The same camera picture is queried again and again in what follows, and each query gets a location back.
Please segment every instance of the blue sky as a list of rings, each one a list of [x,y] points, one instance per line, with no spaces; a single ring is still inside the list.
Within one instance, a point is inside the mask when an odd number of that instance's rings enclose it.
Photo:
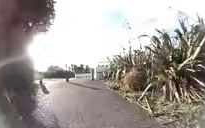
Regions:
[[[173,29],[176,10],[190,16],[199,12],[205,18],[205,0],[57,0],[55,9],[51,30],[36,36],[29,47],[38,70],[72,63],[95,66],[118,54],[120,45],[127,47],[132,35],[153,34],[154,28]],[[132,34],[123,29],[126,19]]]

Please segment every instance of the road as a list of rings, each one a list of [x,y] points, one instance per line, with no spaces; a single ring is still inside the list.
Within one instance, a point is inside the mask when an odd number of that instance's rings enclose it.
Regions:
[[[47,128],[164,128],[100,81],[45,80],[35,116]]]

